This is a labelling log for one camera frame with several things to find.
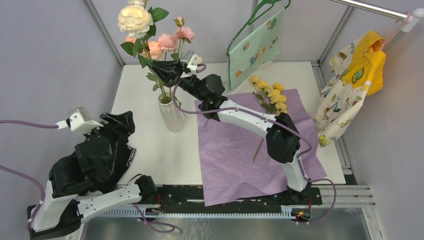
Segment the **yellow flower bunch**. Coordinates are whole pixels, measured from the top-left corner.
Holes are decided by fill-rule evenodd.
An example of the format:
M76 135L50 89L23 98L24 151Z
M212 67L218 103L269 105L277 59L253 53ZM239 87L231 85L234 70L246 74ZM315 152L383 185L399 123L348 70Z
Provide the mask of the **yellow flower bunch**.
M270 86L258 76L251 76L249 83L253 88L253 95L266 114L278 116L281 113L288 113L287 97L282 94L283 85L277 82Z

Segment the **white peony flower stem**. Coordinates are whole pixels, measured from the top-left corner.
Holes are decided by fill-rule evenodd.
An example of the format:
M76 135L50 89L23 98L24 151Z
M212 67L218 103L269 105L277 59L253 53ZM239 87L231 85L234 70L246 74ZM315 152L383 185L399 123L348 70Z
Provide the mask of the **white peony flower stem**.
M161 96L166 95L164 84L153 71L154 61L164 55L158 41L151 40L156 36L156 23L164 20L169 12L161 7L146 8L146 0L129 0L117 16L117 25L121 32L127 34L120 47L128 55L138 60L142 68L149 68L147 78L154 81L153 91L160 90Z

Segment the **pink peony flower stem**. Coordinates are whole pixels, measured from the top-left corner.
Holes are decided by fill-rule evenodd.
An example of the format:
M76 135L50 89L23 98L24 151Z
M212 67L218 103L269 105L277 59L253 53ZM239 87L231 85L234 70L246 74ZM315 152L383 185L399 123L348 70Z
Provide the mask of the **pink peony flower stem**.
M174 19L176 30L173 34L163 33L156 41L148 41L147 46L150 53L150 59L156 61L176 60L183 54L184 44L191 44L195 39L193 30L186 26L185 19L178 16ZM173 101L172 91L170 87L165 87L163 81L157 74L149 69L146 78L154 82L152 90L155 92L160 90L159 103L168 104Z

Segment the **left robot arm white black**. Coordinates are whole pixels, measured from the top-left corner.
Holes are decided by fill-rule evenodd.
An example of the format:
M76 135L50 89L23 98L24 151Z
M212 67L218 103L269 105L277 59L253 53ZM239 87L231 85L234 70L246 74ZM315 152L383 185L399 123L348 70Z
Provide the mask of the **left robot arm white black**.
M60 129L83 134L85 140L52 166L43 200L27 208L30 239L60 238L114 208L156 200L158 190L148 175L117 188L120 170L131 165L130 158L136 152L128 146L135 132L133 113L105 112L100 119L92 120L84 107L77 107L58 122Z

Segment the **white ribbed ceramic vase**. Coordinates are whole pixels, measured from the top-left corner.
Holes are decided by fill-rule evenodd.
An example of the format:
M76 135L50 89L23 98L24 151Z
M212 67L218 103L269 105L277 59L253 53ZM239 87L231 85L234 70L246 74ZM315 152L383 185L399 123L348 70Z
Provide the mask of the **white ribbed ceramic vase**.
M172 133L179 133L185 127L185 115L179 111L169 93L160 94L158 97L159 111L167 129Z

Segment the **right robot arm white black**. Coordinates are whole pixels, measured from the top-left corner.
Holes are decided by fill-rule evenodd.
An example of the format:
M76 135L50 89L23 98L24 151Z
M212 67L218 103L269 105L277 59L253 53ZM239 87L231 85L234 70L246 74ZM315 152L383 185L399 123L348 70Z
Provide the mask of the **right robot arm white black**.
M151 65L152 71L166 87L181 88L200 101L197 115L239 126L263 138L267 154L282 164L289 199L295 204L302 204L309 198L311 180L301 163L303 137L291 117L286 113L272 115L254 111L228 99L223 95L225 87L219 75L197 77L205 67L203 63L182 60L154 60Z

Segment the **purple wrapping paper sheet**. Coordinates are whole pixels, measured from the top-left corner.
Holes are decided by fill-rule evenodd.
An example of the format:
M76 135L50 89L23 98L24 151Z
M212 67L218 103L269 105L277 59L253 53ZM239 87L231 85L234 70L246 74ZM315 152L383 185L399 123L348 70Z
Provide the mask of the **purple wrapping paper sheet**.
M327 177L317 157L318 135L296 89L283 90L288 114L313 149L301 157L312 180ZM231 123L197 117L199 160L205 206L241 198L273 195L287 189L282 165L269 157L266 143L254 132Z

